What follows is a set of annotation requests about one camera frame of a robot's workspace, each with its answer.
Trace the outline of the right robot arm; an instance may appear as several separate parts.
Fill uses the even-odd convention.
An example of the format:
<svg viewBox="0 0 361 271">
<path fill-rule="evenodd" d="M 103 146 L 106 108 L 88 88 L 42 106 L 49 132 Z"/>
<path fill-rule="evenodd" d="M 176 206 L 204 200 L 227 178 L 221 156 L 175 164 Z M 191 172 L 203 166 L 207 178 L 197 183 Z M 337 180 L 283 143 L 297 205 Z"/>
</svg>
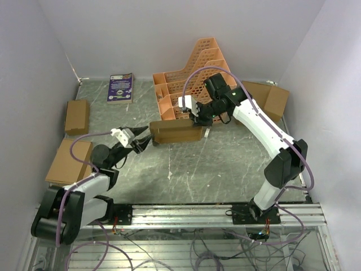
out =
<svg viewBox="0 0 361 271">
<path fill-rule="evenodd" d="M 204 81 L 211 97 L 208 103 L 195 101 L 191 95 L 180 98 L 179 106 L 190 113 L 195 126 L 211 126 L 213 118 L 226 113 L 241 122 L 268 152 L 271 161 L 264 170 L 265 181 L 249 202 L 249 217 L 259 224 L 278 201 L 287 183 L 305 168 L 307 143 L 282 131 L 257 105 L 243 85 L 231 88 L 220 73 Z"/>
</svg>

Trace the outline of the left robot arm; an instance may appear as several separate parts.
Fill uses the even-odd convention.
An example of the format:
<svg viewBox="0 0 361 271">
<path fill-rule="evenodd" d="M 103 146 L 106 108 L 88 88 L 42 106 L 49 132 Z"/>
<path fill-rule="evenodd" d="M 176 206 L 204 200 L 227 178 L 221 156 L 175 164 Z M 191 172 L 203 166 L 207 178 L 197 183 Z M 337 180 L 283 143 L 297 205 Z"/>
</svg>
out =
<svg viewBox="0 0 361 271">
<path fill-rule="evenodd" d="M 90 161 L 83 164 L 92 168 L 89 176 L 67 186 L 50 186 L 34 217 L 30 233 L 32 236 L 54 241 L 57 246 L 71 244 L 80 229 L 96 220 L 102 224 L 111 223 L 116 216 L 113 199 L 102 196 L 117 182 L 116 164 L 126 160 L 129 153 L 142 153 L 153 140 L 149 134 L 141 139 L 148 126 L 113 128 L 107 134 L 117 139 L 112 147 L 96 145 Z"/>
</svg>

